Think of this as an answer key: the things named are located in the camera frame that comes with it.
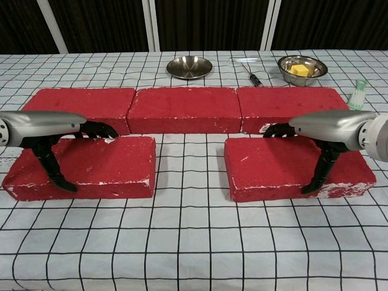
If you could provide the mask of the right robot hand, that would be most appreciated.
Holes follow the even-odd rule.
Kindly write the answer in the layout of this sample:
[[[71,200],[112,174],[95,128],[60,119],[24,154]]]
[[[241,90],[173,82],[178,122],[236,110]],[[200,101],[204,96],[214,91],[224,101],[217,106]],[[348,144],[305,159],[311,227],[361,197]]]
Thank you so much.
[[[310,194],[323,186],[341,153],[364,149],[371,158],[380,159],[377,118],[378,114],[370,111],[313,112],[269,126],[264,137],[303,136],[321,149],[313,178],[301,190],[303,194]]]

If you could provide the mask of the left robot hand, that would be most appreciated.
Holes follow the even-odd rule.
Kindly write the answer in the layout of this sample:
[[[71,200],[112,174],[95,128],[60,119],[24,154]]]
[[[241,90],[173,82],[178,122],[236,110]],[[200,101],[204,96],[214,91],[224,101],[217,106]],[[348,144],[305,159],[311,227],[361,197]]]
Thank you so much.
[[[30,149],[38,158],[50,182],[61,190],[75,193],[77,188],[61,173],[52,146],[63,136],[116,138],[117,131],[103,122],[88,121],[77,113],[56,111],[2,111],[1,145]]]

